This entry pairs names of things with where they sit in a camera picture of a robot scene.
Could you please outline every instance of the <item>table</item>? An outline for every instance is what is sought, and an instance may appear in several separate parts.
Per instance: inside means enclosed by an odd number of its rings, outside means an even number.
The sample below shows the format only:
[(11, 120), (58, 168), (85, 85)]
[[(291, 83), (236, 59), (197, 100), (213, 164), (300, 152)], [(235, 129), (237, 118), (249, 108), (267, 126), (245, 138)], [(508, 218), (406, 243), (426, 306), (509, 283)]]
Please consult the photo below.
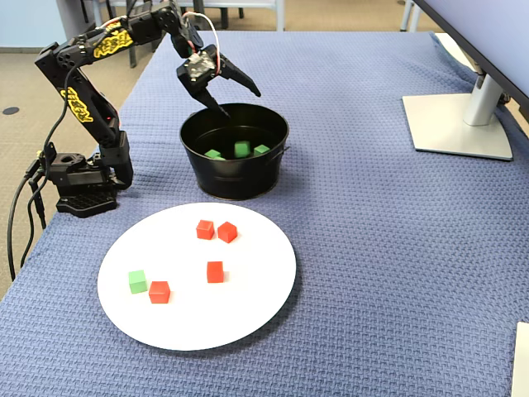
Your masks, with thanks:
[(498, 110), (513, 162), (416, 152), (401, 97), (475, 80), (428, 33), (220, 40), (263, 96), (219, 79), (213, 97), (290, 125), (278, 185), (238, 203), (293, 244), (287, 303), (239, 342), (189, 353), (142, 345), (101, 309), (98, 269), (127, 228), (216, 201), (179, 142), (201, 106), (166, 37), (121, 110), (133, 186), (115, 211), (57, 214), (0, 304), (0, 395), (508, 395), (517, 322), (529, 319), (529, 145), (510, 113)]

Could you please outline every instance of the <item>black bucket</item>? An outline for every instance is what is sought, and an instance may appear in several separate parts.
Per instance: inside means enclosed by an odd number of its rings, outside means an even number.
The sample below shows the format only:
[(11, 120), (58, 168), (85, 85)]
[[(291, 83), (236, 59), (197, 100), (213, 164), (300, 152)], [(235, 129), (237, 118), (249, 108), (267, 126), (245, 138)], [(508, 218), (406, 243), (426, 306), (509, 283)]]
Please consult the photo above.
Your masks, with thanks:
[[(251, 199), (268, 192), (279, 177), (287, 122), (262, 106), (228, 103), (222, 107), (231, 118), (204, 109), (188, 118), (180, 130), (198, 185), (221, 199)], [(234, 146), (238, 141), (248, 141), (252, 152), (259, 145), (267, 146), (269, 151), (236, 159)], [(219, 151), (225, 160), (206, 157), (204, 154), (211, 149)]]

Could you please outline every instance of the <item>red cube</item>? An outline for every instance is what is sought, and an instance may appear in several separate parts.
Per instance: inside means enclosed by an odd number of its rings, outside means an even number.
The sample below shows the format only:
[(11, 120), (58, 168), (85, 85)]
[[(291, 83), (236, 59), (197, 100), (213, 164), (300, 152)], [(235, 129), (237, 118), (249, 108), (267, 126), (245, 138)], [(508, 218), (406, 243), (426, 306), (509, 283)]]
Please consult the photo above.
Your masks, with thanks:
[(197, 237), (204, 240), (211, 240), (215, 234), (215, 227), (211, 221), (200, 221), (197, 226)]
[(208, 262), (207, 263), (207, 282), (208, 283), (223, 283), (224, 270), (222, 269), (222, 262)]
[(237, 237), (237, 228), (229, 222), (224, 222), (218, 228), (218, 238), (224, 242), (232, 242)]
[(171, 290), (167, 281), (153, 281), (150, 283), (149, 298), (152, 304), (167, 304)]

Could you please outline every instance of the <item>monitor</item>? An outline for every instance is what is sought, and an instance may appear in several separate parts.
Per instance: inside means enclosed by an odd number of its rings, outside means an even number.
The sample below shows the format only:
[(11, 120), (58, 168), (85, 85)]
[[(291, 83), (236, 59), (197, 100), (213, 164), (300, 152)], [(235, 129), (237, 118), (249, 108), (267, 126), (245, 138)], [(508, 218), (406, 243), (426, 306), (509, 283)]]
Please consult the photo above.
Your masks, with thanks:
[[(511, 160), (507, 136), (493, 112), (503, 91), (529, 109), (529, 1), (414, 2), (486, 73), (472, 94), (404, 97), (416, 149)], [(427, 114), (417, 115), (426, 108)]]

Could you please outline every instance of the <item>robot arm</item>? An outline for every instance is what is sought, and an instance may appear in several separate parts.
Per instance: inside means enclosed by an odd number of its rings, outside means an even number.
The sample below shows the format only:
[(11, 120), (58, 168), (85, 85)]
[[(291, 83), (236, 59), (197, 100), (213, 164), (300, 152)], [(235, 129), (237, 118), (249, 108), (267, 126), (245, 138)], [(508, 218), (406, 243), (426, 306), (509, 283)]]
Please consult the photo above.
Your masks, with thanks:
[[(126, 189), (132, 183), (132, 164), (126, 133), (120, 130), (117, 110), (89, 82), (79, 69), (105, 59), (133, 45), (158, 40), (167, 32), (180, 57), (188, 58), (178, 67), (177, 75), (189, 94), (208, 108), (223, 112), (206, 90), (207, 83), (221, 75), (246, 86), (255, 95), (260, 92), (253, 80), (235, 67), (214, 45), (202, 50), (203, 42), (194, 27), (184, 21), (174, 0), (153, 6), (151, 2), (135, 7), (129, 17), (115, 18), (106, 26), (77, 36), (63, 45), (53, 43), (39, 54), (36, 65), (64, 98), (68, 96), (69, 108), (84, 128), (99, 144), (100, 153), (86, 160), (73, 153), (56, 154), (51, 145), (46, 153), (50, 166), (50, 180), (57, 186), (59, 211), (86, 217), (115, 208), (115, 189)], [(64, 81), (68, 72), (68, 92)], [(100, 197), (102, 207), (93, 196)], [(95, 204), (88, 211), (79, 210), (90, 197)]]

